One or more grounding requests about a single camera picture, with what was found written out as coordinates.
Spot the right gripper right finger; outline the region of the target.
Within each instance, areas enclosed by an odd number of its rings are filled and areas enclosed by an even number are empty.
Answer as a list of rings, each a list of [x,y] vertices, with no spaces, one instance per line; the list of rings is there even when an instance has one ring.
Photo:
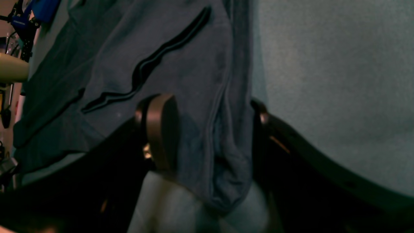
[[[253,177],[285,233],[412,233],[413,197],[338,165],[265,105],[254,109]]]

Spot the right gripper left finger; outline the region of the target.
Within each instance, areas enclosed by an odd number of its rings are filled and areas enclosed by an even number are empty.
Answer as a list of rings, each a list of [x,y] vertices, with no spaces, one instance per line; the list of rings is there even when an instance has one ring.
[[[77,161],[2,194],[1,226],[16,233],[126,233],[146,174],[175,170],[179,139],[174,95],[148,97]]]

